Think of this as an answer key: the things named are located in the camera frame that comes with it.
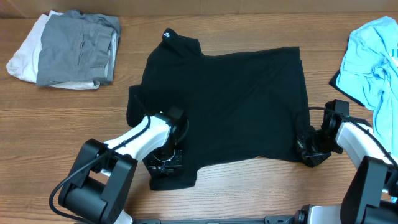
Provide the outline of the black polo shirt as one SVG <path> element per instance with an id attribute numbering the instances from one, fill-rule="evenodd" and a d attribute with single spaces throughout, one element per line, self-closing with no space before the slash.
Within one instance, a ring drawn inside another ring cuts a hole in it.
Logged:
<path id="1" fill-rule="evenodd" d="M 202 167 L 258 156 L 300 161 L 294 139 L 310 125 L 298 47 L 219 56 L 166 29 L 142 81 L 129 88 L 127 123 L 177 107 L 189 122 L 182 168 L 152 175 L 151 190 L 193 187 Z"/>

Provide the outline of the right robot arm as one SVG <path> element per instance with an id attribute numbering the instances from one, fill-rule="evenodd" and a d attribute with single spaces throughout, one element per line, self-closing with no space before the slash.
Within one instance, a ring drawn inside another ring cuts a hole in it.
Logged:
<path id="1" fill-rule="evenodd" d="M 397 223 L 397 202 L 381 200 L 383 193 L 397 197 L 397 160 L 376 139 L 366 120 L 349 115 L 347 101 L 329 101 L 321 110 L 321 128 L 310 128 L 296 137 L 299 156 L 306 166 L 315 167 L 333 152 L 345 152 L 356 174 L 341 204 L 305 205 L 288 222 Z"/>

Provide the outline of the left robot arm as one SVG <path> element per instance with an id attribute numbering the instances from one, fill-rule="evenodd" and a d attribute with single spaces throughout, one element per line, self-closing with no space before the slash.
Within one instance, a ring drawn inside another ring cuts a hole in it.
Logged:
<path id="1" fill-rule="evenodd" d="M 189 122 L 183 110 L 145 115 L 122 136 L 106 142 L 85 142 L 68 177 L 52 195 L 80 223 L 133 223 L 124 211 L 129 189 L 140 161 L 155 176 L 168 176 L 182 169 L 179 142 L 186 136 Z"/>

